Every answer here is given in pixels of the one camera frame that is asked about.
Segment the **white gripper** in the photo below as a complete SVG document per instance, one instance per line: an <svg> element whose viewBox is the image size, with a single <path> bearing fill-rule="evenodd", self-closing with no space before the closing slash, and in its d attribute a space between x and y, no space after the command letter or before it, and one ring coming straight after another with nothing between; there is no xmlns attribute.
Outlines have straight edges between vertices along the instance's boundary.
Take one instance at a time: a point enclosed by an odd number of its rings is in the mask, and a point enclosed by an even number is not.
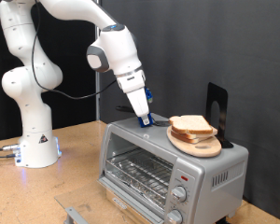
<svg viewBox="0 0 280 224"><path fill-rule="evenodd" d="M136 116L141 117L139 119L140 125L149 126L151 124L151 115L148 114L144 72L139 70L128 76L118 77L117 82L127 95Z"/></svg>

